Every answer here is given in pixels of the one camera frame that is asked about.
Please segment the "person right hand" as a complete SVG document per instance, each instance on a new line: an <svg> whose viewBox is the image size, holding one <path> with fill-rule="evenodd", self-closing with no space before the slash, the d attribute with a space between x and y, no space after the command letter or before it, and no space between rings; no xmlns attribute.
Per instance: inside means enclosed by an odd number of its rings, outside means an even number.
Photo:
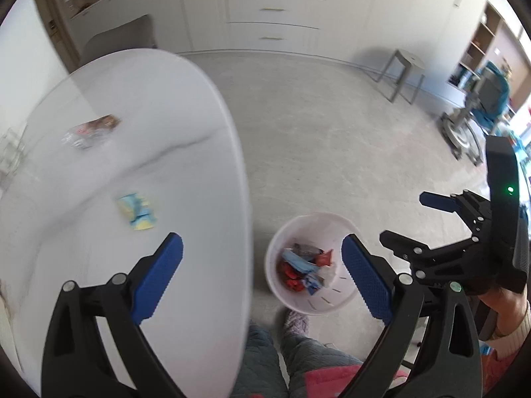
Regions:
<svg viewBox="0 0 531 398"><path fill-rule="evenodd" d="M498 316L495 332L498 336L508 336L520 326L527 311L527 288L515 293L505 288L493 288L479 300Z"/></svg>

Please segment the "wheeled robot base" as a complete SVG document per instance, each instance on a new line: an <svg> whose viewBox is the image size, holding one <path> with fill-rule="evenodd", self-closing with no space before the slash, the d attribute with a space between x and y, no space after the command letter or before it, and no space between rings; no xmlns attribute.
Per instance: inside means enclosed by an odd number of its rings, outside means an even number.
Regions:
<svg viewBox="0 0 531 398"><path fill-rule="evenodd" d="M512 69L507 61L501 67L488 61L467 81L464 106L441 117L441 133L455 159L460 160L466 154L475 166L483 163L482 145L472 123L484 136L494 135L508 112L511 75Z"/></svg>

